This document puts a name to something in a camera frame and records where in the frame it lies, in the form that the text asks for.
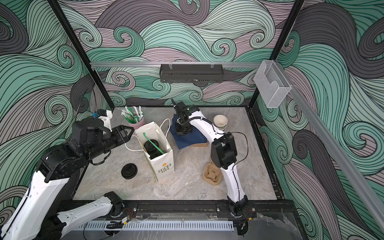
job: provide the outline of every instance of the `green straw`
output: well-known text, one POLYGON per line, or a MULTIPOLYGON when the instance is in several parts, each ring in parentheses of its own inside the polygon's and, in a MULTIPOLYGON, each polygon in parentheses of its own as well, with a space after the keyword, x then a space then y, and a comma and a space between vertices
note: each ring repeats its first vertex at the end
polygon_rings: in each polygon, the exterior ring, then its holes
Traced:
POLYGON ((143 135, 144 135, 144 137, 150 142, 150 143, 152 143, 152 145, 153 146, 155 146, 155 148, 157 148, 162 154, 164 154, 164 152, 163 151, 161 151, 161 149, 160 148, 158 148, 149 138, 147 138, 147 136, 145 135, 145 132, 143 133, 143 135))

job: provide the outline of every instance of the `gray floor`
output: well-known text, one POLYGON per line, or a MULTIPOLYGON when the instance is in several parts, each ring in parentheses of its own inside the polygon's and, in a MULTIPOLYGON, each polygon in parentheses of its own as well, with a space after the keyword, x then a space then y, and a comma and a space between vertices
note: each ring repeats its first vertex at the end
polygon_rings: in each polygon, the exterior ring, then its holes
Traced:
MULTIPOLYGON (((164 119, 172 119, 173 108, 143 108, 147 123, 156 122, 159 126, 164 119)), ((275 200, 267 170, 255 135, 250 125, 245 108, 200 108, 207 119, 222 114, 227 116, 227 131, 238 131, 246 134, 249 144, 248 157, 237 165, 241 185, 248 199, 275 200)), ((116 108, 111 120, 112 127, 125 124, 121 116, 121 108, 116 108)), ((162 127, 166 132, 168 124, 162 127)), ((247 147, 244 136, 234 133, 237 159, 245 157, 247 147)), ((220 200, 227 199, 227 187, 224 180, 212 186, 202 180, 202 171, 210 162, 210 145, 208 147, 186 147, 179 150, 171 133, 167 139, 174 150, 175 172, 171 176, 156 180, 144 153, 131 152, 121 145, 112 150, 111 156, 104 164, 89 165, 79 185, 74 200, 95 200, 107 192, 114 191, 126 200, 220 200), (134 163, 138 173, 133 179, 126 180, 121 176, 121 169, 127 163, 134 163)), ((136 138, 132 138, 127 147, 140 149, 136 138)), ((104 156, 94 159, 99 162, 104 156)))

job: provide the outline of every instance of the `wavy patterned wallpaper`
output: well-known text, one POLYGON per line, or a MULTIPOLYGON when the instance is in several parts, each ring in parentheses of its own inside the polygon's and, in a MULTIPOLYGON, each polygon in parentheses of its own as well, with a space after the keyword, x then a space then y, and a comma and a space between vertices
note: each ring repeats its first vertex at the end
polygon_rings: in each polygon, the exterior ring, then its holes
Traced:
MULTIPOLYGON (((91 61, 268 59, 294 0, 59 0, 91 61)), ((224 83, 161 83, 159 68, 100 68, 115 105, 247 105, 256 70, 224 83)))
MULTIPOLYGON (((384 200, 384 1, 306 5, 278 61, 356 167, 384 200)), ((283 192, 310 239, 384 239, 384 234, 287 96, 257 99, 260 132, 283 192)))
POLYGON ((71 134, 75 116, 108 106, 46 0, 1 1, 0 85, 1 226, 40 154, 71 134))

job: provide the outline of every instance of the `beige cup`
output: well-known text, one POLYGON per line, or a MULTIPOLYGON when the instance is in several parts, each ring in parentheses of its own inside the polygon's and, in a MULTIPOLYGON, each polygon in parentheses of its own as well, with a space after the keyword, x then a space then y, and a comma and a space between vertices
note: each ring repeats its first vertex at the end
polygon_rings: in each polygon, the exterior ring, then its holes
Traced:
POLYGON ((227 126, 228 119, 224 115, 216 115, 214 117, 214 125, 221 131, 225 131, 227 126))

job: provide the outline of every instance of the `paper bag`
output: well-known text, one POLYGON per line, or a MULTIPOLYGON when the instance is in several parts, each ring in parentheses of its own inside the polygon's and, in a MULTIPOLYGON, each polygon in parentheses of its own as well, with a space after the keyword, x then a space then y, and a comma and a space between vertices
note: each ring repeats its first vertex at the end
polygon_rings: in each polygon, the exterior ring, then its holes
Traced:
POLYGON ((155 122, 139 127, 135 130, 135 134, 141 142, 141 147, 144 149, 145 157, 147 158, 147 161, 155 173, 158 181, 175 172, 173 150, 170 147, 163 131, 161 131, 160 127, 155 122), (144 143, 148 141, 148 139, 146 139, 143 135, 144 132, 149 139, 155 139, 159 142, 160 148, 164 152, 163 155, 150 159, 149 154, 144 148, 144 143))

